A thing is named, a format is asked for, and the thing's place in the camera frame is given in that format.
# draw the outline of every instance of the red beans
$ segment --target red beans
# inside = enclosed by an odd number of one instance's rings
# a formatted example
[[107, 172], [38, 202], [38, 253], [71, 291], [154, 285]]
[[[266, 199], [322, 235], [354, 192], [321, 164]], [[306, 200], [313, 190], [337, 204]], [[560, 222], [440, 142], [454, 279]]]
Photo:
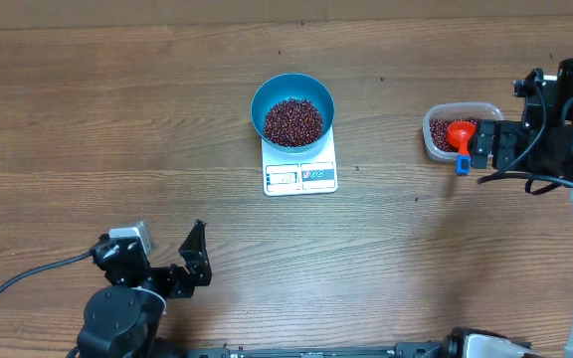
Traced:
[[324, 122], [310, 100], [291, 98], [274, 105], [265, 116], [265, 137], [271, 142], [299, 147], [322, 135]]
[[430, 119], [430, 134], [433, 137], [433, 143], [435, 146], [443, 151], [456, 152], [457, 148], [450, 145], [448, 142], [448, 126], [452, 122], [456, 121], [468, 121], [474, 125], [477, 125], [478, 118], [468, 117], [460, 119]]

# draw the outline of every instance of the container of beans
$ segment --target container of beans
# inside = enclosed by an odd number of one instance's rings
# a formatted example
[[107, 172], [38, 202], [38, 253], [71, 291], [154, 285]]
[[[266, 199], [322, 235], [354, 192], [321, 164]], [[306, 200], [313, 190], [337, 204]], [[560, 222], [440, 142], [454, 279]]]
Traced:
[[303, 153], [328, 138], [335, 104], [326, 87], [303, 74], [284, 74], [265, 82], [251, 103], [251, 121], [270, 146]]
[[457, 149], [448, 143], [448, 126], [458, 120], [477, 124], [480, 119], [503, 120], [503, 113], [490, 103], [459, 102], [434, 106], [424, 116], [424, 143], [428, 156], [439, 162], [456, 162]]

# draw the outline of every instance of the wooden table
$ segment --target wooden table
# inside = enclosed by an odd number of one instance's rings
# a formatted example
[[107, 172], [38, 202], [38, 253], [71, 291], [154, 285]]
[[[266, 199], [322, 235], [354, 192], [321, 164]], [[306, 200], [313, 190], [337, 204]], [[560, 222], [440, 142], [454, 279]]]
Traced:
[[[188, 347], [375, 346], [457, 325], [561, 356], [573, 312], [567, 190], [479, 186], [430, 161], [435, 104], [520, 119], [510, 80], [573, 57], [573, 17], [0, 32], [0, 284], [147, 220], [156, 266], [207, 221], [211, 286], [169, 303]], [[271, 76], [321, 79], [337, 105], [339, 190], [268, 198], [251, 98]], [[0, 297], [0, 357], [63, 357], [89, 262]]]

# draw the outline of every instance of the scoop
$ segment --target scoop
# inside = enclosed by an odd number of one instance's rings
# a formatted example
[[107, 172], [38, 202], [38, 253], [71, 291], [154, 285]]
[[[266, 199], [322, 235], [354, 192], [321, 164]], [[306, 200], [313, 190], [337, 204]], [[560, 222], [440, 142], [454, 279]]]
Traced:
[[470, 174], [471, 159], [468, 153], [468, 141], [475, 134], [477, 127], [466, 121], [456, 121], [448, 126], [448, 142], [459, 150], [457, 156], [457, 175]]

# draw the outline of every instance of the white digital scale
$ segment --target white digital scale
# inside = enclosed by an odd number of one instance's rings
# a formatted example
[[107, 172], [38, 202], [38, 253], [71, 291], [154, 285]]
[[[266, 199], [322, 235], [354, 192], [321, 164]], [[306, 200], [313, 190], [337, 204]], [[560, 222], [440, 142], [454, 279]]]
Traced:
[[303, 153], [286, 153], [264, 140], [263, 182], [267, 196], [334, 193], [337, 190], [337, 162], [333, 128], [325, 143]]

